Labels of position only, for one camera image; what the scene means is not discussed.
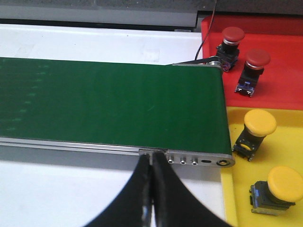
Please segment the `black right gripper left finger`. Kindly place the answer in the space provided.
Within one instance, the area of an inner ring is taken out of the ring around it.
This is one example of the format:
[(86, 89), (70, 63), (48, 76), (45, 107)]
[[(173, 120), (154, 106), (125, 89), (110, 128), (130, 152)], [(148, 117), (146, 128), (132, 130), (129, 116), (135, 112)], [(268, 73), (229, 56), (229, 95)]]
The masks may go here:
[(152, 217), (150, 156), (141, 155), (115, 199), (87, 227), (149, 227)]

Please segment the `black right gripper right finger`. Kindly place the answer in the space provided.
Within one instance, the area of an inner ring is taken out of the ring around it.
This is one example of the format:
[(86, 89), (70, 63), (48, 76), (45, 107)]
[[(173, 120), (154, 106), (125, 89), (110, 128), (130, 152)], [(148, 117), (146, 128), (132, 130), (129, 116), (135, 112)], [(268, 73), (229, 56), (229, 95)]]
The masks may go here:
[(165, 155), (152, 155), (153, 200), (158, 227), (229, 227), (182, 183)]

